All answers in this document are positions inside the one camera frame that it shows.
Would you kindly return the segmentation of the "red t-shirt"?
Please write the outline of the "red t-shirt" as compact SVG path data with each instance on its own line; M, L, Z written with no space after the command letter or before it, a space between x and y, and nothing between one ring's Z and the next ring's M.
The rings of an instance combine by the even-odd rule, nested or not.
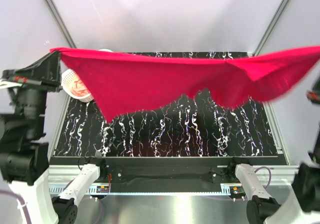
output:
M156 110L203 89L225 108L242 105L248 98L271 101L288 92L320 59L318 46L234 59L151 57L66 47L57 51L107 121Z

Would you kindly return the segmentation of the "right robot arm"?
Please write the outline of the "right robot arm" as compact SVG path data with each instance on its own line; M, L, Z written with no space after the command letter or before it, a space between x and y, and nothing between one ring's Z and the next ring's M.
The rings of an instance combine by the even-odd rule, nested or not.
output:
M280 145L286 165L265 167L267 185L283 186L288 196L283 204L266 190L262 176L255 168L235 160L227 169L228 179L239 182L246 197L249 224L318 224L320 222L320 128L316 120L320 107L320 81L317 79L306 93L286 97L275 108L266 106L275 142Z

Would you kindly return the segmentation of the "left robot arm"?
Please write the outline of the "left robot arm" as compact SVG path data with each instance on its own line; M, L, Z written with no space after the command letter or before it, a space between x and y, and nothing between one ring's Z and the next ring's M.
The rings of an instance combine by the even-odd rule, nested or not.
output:
M53 51L25 68L4 70L0 80L14 108L0 116L0 171L27 224L73 224L87 190L108 177L105 160L91 157L62 193L50 195L49 145L40 139L47 94L62 89L60 56Z

